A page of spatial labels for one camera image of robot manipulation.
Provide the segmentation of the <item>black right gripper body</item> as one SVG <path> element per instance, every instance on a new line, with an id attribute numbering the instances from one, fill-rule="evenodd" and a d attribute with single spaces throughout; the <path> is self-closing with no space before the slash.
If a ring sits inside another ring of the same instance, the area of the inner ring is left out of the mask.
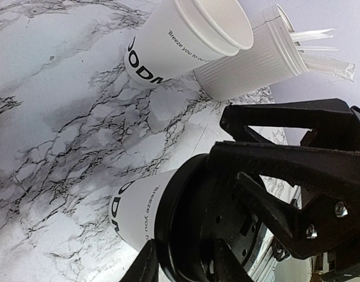
<path id="1" fill-rule="evenodd" d="M 300 111 L 299 127 L 310 129 L 301 146 L 317 150 L 312 163 L 333 179 L 302 188 L 302 211 L 327 256 L 323 281 L 347 281 L 360 276 L 360 108 L 302 105 Z"/>

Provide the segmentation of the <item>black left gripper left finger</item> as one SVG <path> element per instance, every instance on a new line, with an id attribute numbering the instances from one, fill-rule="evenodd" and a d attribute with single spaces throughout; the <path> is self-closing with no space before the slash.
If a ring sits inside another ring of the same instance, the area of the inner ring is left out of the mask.
<path id="1" fill-rule="evenodd" d="M 120 282 L 158 282 L 159 261 L 156 253 L 155 240 L 145 243 L 138 256 L 131 264 Z"/>

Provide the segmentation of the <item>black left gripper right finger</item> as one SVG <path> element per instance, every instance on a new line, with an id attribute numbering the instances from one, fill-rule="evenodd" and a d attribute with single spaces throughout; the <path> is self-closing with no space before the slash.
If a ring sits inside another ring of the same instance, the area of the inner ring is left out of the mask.
<path id="1" fill-rule="evenodd" d="M 212 239 L 214 273 L 210 281 L 253 282 L 223 239 Z"/>

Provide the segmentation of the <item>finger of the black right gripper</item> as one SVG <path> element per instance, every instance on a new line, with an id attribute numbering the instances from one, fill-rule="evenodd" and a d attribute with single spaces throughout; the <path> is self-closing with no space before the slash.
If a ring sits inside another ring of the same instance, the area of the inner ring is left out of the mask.
<path id="1" fill-rule="evenodd" d="M 301 146 L 337 147 L 352 120 L 352 112 L 340 99 L 292 103 L 229 105 L 222 114 L 220 127 L 237 142 L 270 144 L 251 126 L 309 129 Z"/>
<path id="2" fill-rule="evenodd" d="M 296 209 L 264 191 L 255 175 L 282 179 L 303 188 L 332 181 L 325 169 L 313 164 L 319 153 L 311 147 L 244 142 L 216 143 L 206 162 L 218 176 L 231 177 L 242 185 L 246 205 L 256 213 L 281 244 L 296 258 L 321 253 L 317 232 L 302 209 Z"/>

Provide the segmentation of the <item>white paper coffee cup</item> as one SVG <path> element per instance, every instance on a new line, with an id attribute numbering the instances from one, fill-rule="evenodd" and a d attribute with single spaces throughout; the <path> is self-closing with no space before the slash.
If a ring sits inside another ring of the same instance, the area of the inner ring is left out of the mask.
<path id="1" fill-rule="evenodd" d="M 140 251 L 154 238 L 157 209 L 176 170 L 130 181 L 112 196 L 108 215 L 115 232 L 134 250 Z"/>

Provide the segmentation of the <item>black plastic cup lid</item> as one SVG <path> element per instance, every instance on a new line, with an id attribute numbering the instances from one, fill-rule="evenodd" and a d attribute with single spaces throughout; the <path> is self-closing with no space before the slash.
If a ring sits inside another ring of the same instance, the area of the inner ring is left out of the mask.
<path id="1" fill-rule="evenodd" d="M 206 169 L 206 154 L 187 160 L 159 201 L 154 238 L 171 281 L 211 281 L 213 240 L 223 239 L 245 271 L 258 259 L 266 227 L 243 202 L 236 180 Z"/>

